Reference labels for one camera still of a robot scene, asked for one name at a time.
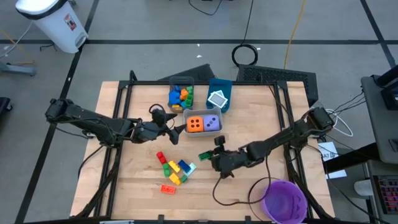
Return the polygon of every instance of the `white bin lid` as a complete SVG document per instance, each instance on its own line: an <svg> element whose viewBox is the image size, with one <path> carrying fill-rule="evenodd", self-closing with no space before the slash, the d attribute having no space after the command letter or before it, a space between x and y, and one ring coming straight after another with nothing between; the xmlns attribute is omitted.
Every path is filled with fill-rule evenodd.
<svg viewBox="0 0 398 224"><path fill-rule="evenodd" d="M50 10L58 0L19 0L15 4L15 8L19 12L30 15L38 15Z"/></svg>

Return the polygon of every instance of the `purple die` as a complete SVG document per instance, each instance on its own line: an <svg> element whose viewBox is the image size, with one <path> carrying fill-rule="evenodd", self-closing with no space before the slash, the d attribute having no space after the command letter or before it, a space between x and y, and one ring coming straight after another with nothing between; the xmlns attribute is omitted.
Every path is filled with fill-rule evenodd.
<svg viewBox="0 0 398 224"><path fill-rule="evenodd" d="M208 115L203 119L203 124L205 125L205 131L219 131L220 130L220 120L217 115Z"/></svg>

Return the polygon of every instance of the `concrete floor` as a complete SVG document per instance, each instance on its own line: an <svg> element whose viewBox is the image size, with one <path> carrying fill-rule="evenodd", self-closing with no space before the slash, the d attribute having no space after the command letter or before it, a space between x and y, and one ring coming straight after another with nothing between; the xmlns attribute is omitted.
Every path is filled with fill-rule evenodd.
<svg viewBox="0 0 398 224"><path fill-rule="evenodd" d="M192 9L187 1L77 1L75 11L82 24L86 24L91 9L95 15L89 28L91 40L172 40L172 39L241 39L249 14L249 0L224 1L219 11L209 17ZM218 1L193 3L206 11L212 11ZM371 13L385 40L398 40L395 0L367 0ZM0 29L17 39L29 21L14 9L15 1L6 0L0 8ZM300 1L254 0L254 9L247 39L288 40L300 10ZM338 105L360 93L360 78L382 74L390 69L383 42L380 41L364 7L359 0L308 0L302 20L296 32L297 40L365 40L362 44L338 44L337 42L308 42L294 44L290 48L287 68L315 72L318 80L319 103L326 108ZM119 44L86 44L77 63L71 70L74 55L47 48L36 40L48 40L36 26L25 37L25 50L34 56L38 73L35 77L0 74L0 96L10 97L14 110L0 125L0 223L13 223L21 205L27 184L39 156L49 124L44 112L51 98L57 98L67 75L74 72L68 98L76 104L93 110L98 99L101 82L125 80L131 69L139 80L157 80L183 70L209 63L219 78L236 79L238 69L231 61L231 51L236 44L176 44L153 41L152 44L130 42ZM0 40L0 49L8 46ZM257 65L282 68L285 44L254 44L261 48ZM398 58L398 45L388 45L393 57ZM241 49L237 53L241 63L252 60L250 52ZM29 60L18 50L2 62ZM342 118L354 131L348 138L331 133L339 141L357 148L374 141L366 105L344 112ZM61 128L78 133L69 125ZM55 133L44 169L39 179L26 222L67 218L70 212L77 170L86 141L60 132ZM357 179L361 172L349 172L336 184ZM345 186L352 191L352 186ZM331 188L336 216L348 221L368 221L338 192ZM354 199L366 208L364 200Z"/></svg>

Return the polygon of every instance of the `wooden tabletop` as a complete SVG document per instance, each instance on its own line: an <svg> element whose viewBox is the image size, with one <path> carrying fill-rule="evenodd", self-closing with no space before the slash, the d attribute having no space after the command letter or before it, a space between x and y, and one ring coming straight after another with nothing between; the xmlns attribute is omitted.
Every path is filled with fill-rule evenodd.
<svg viewBox="0 0 398 224"><path fill-rule="evenodd" d="M295 119L308 110L307 97L302 82L288 83L290 100ZM96 112L112 116L118 82L104 82L98 98ZM150 121L148 109L154 103L167 107L169 86L167 85L134 85L128 118L142 118ZM208 86L195 86L194 108L205 109ZM125 94L122 96L120 116ZM175 119L175 125L182 124L182 115ZM275 99L268 86L234 85L231 106L223 114L222 135L226 138L226 148L237 150L251 141L264 140L280 131ZM213 187L219 173L211 168L210 161L200 162L198 155L215 148L214 137L189 138L185 133L180 135L178 145L174 146L167 136L144 144L125 142L119 168L118 184L115 193L113 219L156 220L158 214L165 215L167 220L243 220L252 214L248 205L224 207L217 204L212 196ZM310 145L317 146L315 140ZM98 141L89 140L85 157L98 148ZM178 162L183 159L188 164L193 162L197 169L187 182L176 186L164 177L162 166L156 153L162 151L168 161ZM90 159L81 171L71 215L76 215L88 203L96 192L103 166L105 150ZM334 216L330 193L323 172L320 153L310 147L302 150L303 166L308 189L319 204ZM283 147L273 150L268 158L271 176L287 180L287 170L283 157ZM255 181L267 176L265 163L247 169L234 171L235 178L221 180L216 190L216 198L224 203L247 201L248 190ZM177 187L175 195L160 192L162 184ZM253 190L251 200L263 196L268 180L260 182ZM104 214L108 192L104 195L101 214ZM263 220L269 220L260 209L259 204L252 205L254 212Z"/></svg>

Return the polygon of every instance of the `purple bowl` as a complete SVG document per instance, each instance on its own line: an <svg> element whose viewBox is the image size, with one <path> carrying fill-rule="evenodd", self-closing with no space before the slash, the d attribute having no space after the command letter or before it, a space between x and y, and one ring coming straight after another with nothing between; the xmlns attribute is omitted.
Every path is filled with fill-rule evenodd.
<svg viewBox="0 0 398 224"><path fill-rule="evenodd" d="M268 195L261 201L262 211L281 224L302 223L307 214L307 199L293 183L276 180L270 184Z"/></svg>

